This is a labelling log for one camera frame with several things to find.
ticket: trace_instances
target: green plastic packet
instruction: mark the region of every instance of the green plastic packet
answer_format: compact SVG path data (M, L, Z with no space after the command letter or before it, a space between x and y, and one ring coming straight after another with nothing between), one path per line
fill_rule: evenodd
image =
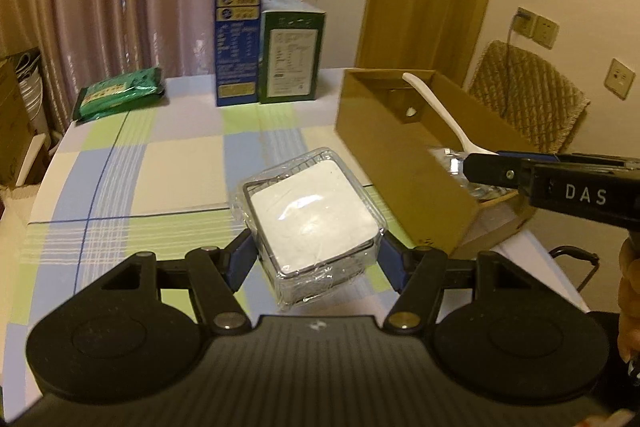
M73 119L77 122L97 120L144 107L163 95L164 84L160 68L121 74L83 87L74 106Z

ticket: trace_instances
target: blue box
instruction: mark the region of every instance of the blue box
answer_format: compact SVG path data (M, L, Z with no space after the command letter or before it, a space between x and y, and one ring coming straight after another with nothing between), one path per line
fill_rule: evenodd
M261 0L214 0L216 105L258 101Z

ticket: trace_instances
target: hand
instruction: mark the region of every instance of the hand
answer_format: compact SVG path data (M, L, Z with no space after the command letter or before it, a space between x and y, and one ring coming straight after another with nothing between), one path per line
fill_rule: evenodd
M620 271L618 350L626 363L640 353L640 253L631 248L628 239L620 249Z
M575 427L623 427L634 417L631 411L621 409L613 413L609 418L604 416L590 416L581 421Z

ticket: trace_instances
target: chair backrest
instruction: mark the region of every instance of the chair backrest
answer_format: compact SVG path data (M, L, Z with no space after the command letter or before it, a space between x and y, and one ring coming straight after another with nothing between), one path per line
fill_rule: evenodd
M496 113L504 113L504 119L540 152L566 149L590 100L536 54L510 46L509 72L506 57L507 44L491 42L478 64L469 93Z

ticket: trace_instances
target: tablecloth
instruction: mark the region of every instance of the tablecloth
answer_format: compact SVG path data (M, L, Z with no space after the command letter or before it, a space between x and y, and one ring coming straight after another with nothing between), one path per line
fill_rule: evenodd
M69 129L34 203L20 256L4 351L7 420L40 396L24 358L40 318L137 251L154 251L162 260L226 246L244 228L228 209L236 185L267 167L331 147L367 187L392 232L411 246L335 134L341 81L342 70L324 70L316 101L217 108L212 76L172 78L159 105ZM498 251L585 308L532 235L511 242ZM376 265L292 313L367 313L381 320L397 297ZM253 322L277 312L259 263L236 298ZM162 299L192 313L185 291L163 291ZM465 299L464 293L450 296L451 302Z

